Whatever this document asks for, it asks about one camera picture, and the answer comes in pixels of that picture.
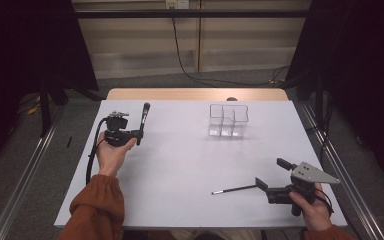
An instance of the person's right hand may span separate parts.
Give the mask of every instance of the person's right hand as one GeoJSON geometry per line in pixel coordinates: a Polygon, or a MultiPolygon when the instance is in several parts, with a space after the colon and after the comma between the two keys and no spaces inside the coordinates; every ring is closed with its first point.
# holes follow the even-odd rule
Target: person's right hand
{"type": "MultiPolygon", "coordinates": [[[[316,183],[316,189],[322,191],[322,185],[316,183]]],[[[320,191],[316,190],[315,194],[325,199],[325,196],[320,191]]],[[[329,211],[322,201],[316,199],[313,204],[310,204],[303,196],[296,192],[290,192],[289,196],[302,208],[304,222],[308,231],[323,231],[332,227],[329,211]]]]}

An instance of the white table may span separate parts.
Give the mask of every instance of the white table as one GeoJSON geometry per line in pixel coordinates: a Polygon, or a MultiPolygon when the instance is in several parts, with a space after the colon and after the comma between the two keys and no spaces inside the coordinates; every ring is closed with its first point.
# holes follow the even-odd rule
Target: white table
{"type": "MultiPolygon", "coordinates": [[[[111,111],[129,112],[128,129],[138,129],[144,100],[103,101],[79,161],[66,199],[55,221],[64,226],[68,206],[84,187],[85,170],[97,122],[111,111]]],[[[125,228],[274,228],[304,226],[290,205],[268,204],[254,188],[211,195],[212,191],[254,184],[290,184],[290,172],[276,165],[306,161],[318,168],[317,157],[289,101],[165,101],[148,100],[145,137],[119,171],[125,196],[125,228]],[[245,104],[249,123],[243,139],[210,137],[209,106],[245,104]]],[[[93,173],[97,172],[94,164],[93,173]]],[[[324,185],[335,213],[332,222],[346,225],[330,186],[324,185]]]]}

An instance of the electrical cord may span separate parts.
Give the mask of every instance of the electrical cord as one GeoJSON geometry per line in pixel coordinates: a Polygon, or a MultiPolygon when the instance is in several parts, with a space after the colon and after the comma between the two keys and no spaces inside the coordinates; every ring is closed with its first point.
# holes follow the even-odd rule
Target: electrical cord
{"type": "Polygon", "coordinates": [[[323,150],[325,149],[326,143],[329,140],[329,127],[330,127],[330,120],[332,118],[332,112],[333,112],[333,100],[329,95],[327,106],[326,106],[326,114],[322,121],[324,134],[322,134],[323,142],[322,142],[322,146],[320,147],[320,154],[319,154],[319,161],[323,169],[324,169],[323,150]]]}
{"type": "Polygon", "coordinates": [[[321,193],[323,193],[323,195],[324,195],[324,196],[326,197],[326,199],[328,200],[328,201],[326,201],[326,199],[323,199],[323,198],[321,198],[321,197],[319,197],[319,196],[316,195],[316,198],[317,198],[319,201],[323,202],[323,203],[326,205],[327,210],[329,211],[329,216],[332,216],[332,213],[334,213],[334,211],[333,211],[333,208],[332,208],[332,201],[330,201],[329,196],[328,196],[325,192],[323,192],[323,191],[321,191],[321,190],[319,190],[319,189],[316,189],[316,190],[319,191],[319,192],[321,192],[321,193]]]}
{"type": "Polygon", "coordinates": [[[99,131],[101,129],[102,123],[107,121],[107,120],[108,120],[108,118],[102,119],[99,122],[98,127],[96,129],[95,138],[93,140],[93,145],[92,145],[92,150],[90,152],[89,161],[87,163],[87,168],[86,168],[86,184],[88,184],[90,182],[90,175],[92,172],[93,160],[95,159],[96,150],[98,149],[99,144],[101,144],[103,141],[103,140],[100,141],[98,145],[96,144],[96,141],[98,140],[99,131]]]}
{"type": "Polygon", "coordinates": [[[286,234],[285,230],[281,229],[280,231],[283,233],[283,236],[285,236],[286,240],[289,240],[288,235],[286,234]]]}
{"type": "Polygon", "coordinates": [[[253,86],[253,87],[257,87],[257,86],[264,86],[264,85],[268,85],[270,83],[273,83],[273,86],[275,85],[276,81],[275,81],[275,78],[278,77],[278,75],[284,70],[284,69],[287,69],[289,68],[289,65],[286,65],[286,66],[283,66],[283,67],[279,67],[279,68],[276,68],[273,70],[273,79],[270,80],[270,81],[266,81],[266,82],[263,82],[263,83],[242,83],[242,82],[234,82],[234,81],[227,81],[227,80],[220,80],[220,79],[211,79],[211,78],[196,78],[196,77],[193,77],[191,76],[190,74],[188,74],[184,67],[183,67],[183,64],[182,64],[182,60],[180,58],[180,51],[179,51],[179,42],[177,40],[177,28],[176,28],[176,20],[174,18],[172,18],[172,23],[173,23],[173,30],[174,30],[174,40],[176,42],[176,50],[177,50],[177,58],[179,60],[179,64],[180,64],[180,68],[182,69],[182,72],[192,81],[194,82],[197,82],[197,83],[200,83],[200,84],[204,84],[206,86],[209,86],[209,87],[213,87],[213,88],[217,88],[217,86],[215,85],[212,85],[210,83],[206,83],[205,81],[211,81],[211,82],[221,82],[221,83],[228,83],[228,84],[236,84],[236,85],[242,85],[242,86],[253,86]]]}

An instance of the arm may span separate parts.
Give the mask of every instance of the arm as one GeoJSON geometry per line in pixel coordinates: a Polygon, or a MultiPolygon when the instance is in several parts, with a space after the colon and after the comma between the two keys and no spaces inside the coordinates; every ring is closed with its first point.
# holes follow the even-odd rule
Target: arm
{"type": "Polygon", "coordinates": [[[136,139],[118,148],[103,139],[101,133],[97,149],[99,173],[71,202],[72,215],[61,232],[61,240],[118,239],[124,220],[124,198],[115,176],[136,139]]]}
{"type": "MultiPolygon", "coordinates": [[[[320,183],[316,184],[316,195],[322,199],[325,196],[321,193],[322,186],[320,183]]],[[[305,200],[303,196],[296,192],[290,192],[289,196],[297,203],[303,212],[304,222],[307,226],[307,231],[304,232],[306,240],[354,240],[355,238],[345,233],[340,228],[332,225],[330,221],[329,211],[326,205],[316,199],[313,204],[305,200]]]]}

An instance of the gray floor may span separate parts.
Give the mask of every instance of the gray floor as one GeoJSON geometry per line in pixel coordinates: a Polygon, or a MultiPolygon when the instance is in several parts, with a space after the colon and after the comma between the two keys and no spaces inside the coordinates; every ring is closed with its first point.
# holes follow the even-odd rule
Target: gray floor
{"type": "MultiPolygon", "coordinates": [[[[228,71],[201,73],[194,76],[256,84],[265,83],[272,79],[272,71],[228,71]]],[[[282,78],[284,78],[284,73],[279,76],[279,79],[282,78]]],[[[207,83],[217,87],[251,87],[215,81],[208,81],[207,83]]],[[[98,94],[102,96],[106,96],[108,91],[115,87],[208,87],[188,79],[184,74],[100,80],[99,85],[101,90],[98,94]]],[[[272,85],[252,87],[272,87],[272,85]]],[[[86,99],[76,92],[67,91],[67,94],[70,96],[68,105],[61,107],[51,104],[53,114],[62,110],[63,115],[49,148],[28,186],[28,191],[25,197],[21,199],[21,205],[16,209],[16,216],[14,219],[9,219],[12,225],[4,234],[6,239],[55,239],[60,232],[53,226],[53,222],[99,108],[99,103],[86,99]]],[[[296,99],[295,89],[287,90],[287,94],[291,100],[294,100],[297,111],[302,116],[304,126],[309,127],[310,125],[301,109],[302,103],[296,99]]],[[[31,104],[21,106],[20,110],[28,108],[31,104]]],[[[25,113],[19,115],[14,133],[0,153],[0,214],[35,151],[40,132],[40,110],[32,115],[25,113]]],[[[377,165],[370,149],[358,144],[353,128],[336,108],[334,108],[330,122],[329,136],[384,234],[384,172],[377,165]]],[[[320,144],[315,138],[315,134],[310,133],[309,138],[316,153],[319,153],[320,144]]],[[[326,171],[332,171],[326,157],[323,159],[326,171]]],[[[347,195],[343,189],[336,187],[334,190],[351,223],[346,231],[361,236],[361,239],[369,239],[360,222],[360,217],[347,200],[347,195]],[[356,229],[356,233],[353,232],[351,225],[356,229]]],[[[286,229],[284,231],[288,239],[298,239],[299,229],[286,229]]],[[[284,233],[276,229],[267,231],[267,236],[268,239],[286,239],[284,233]]]]}

